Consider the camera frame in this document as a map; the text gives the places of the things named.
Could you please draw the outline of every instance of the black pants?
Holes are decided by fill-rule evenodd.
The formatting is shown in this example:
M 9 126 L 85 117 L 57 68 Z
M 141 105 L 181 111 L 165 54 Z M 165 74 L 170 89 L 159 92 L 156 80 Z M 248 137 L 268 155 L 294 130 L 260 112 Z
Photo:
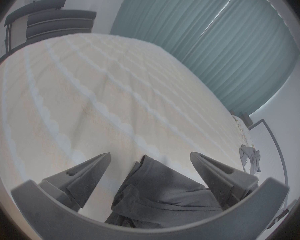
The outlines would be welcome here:
M 203 185 L 144 155 L 114 197 L 106 223 L 133 228 L 167 228 L 222 212 Z

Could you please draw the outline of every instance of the black garment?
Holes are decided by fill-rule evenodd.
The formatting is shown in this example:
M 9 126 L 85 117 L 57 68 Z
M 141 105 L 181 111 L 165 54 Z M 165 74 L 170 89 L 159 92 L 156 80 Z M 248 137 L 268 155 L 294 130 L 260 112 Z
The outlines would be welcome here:
M 167 228 L 222 212 L 210 190 L 144 155 L 114 197 L 106 223 L 136 228 Z

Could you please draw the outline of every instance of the curtain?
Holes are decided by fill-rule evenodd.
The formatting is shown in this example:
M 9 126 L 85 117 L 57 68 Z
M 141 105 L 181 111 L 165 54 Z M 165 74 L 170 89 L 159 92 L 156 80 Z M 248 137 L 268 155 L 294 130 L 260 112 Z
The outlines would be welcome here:
M 124 0 L 111 34 L 161 46 L 228 110 L 251 114 L 284 84 L 299 50 L 270 2 L 231 0 L 218 15 L 228 1 Z

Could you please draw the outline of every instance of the bed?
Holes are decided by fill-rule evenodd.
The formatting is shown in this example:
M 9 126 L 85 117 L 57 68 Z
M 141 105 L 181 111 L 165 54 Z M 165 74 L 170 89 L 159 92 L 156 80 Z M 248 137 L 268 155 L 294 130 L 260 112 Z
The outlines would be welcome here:
M 144 41 L 67 35 L 26 46 L 0 65 L 0 177 L 8 193 L 110 152 L 110 166 L 79 211 L 104 222 L 144 154 L 204 184 L 190 152 L 243 170 L 242 144 L 215 95 Z

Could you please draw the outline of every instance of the curtain fold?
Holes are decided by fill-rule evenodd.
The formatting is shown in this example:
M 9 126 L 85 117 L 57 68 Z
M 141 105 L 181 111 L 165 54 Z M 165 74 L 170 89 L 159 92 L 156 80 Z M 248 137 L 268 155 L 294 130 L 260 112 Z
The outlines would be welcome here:
M 111 34 L 161 46 L 228 110 L 251 114 L 284 84 L 299 50 L 267 0 L 231 0 L 209 26 L 228 1 L 124 0 Z

